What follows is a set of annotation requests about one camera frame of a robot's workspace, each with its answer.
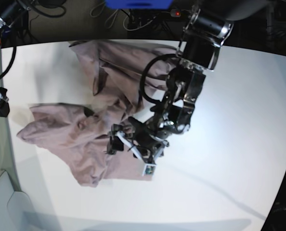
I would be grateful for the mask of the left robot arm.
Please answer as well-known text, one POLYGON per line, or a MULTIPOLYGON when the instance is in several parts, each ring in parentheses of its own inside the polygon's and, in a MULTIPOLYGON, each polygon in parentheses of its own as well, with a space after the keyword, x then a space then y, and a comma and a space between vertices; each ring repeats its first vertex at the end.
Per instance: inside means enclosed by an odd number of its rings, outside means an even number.
POLYGON ((154 164, 169 146, 169 136, 189 130, 205 80, 203 72, 214 70, 220 48, 230 36, 234 22, 253 15, 267 4, 266 0, 195 1, 183 29, 184 50, 157 56, 142 72, 139 94, 153 104, 153 116, 146 122, 130 117, 128 126, 113 125, 107 153, 114 155, 128 147, 143 163, 154 164), (177 65, 166 76, 167 89, 163 99, 153 99, 145 91, 147 74, 158 61, 170 59, 176 60, 177 65))

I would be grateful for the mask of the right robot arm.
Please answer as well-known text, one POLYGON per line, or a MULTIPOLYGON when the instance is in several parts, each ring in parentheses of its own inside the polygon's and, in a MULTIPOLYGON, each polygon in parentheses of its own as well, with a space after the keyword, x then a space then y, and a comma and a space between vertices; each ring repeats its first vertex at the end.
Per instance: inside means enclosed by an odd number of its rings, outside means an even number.
POLYGON ((87 15, 91 7, 87 1, 72 0, 70 3, 64 0, 0 0, 0 48, 12 48, 8 65, 0 66, 0 117, 7 117, 9 113, 4 80, 28 71, 26 67, 14 69, 14 64, 21 61, 38 62, 40 67, 51 64, 53 52, 49 44, 53 42, 113 39, 120 35, 107 27, 107 14, 87 15), (44 42, 31 34, 29 11, 46 17, 45 24, 39 26, 44 42))

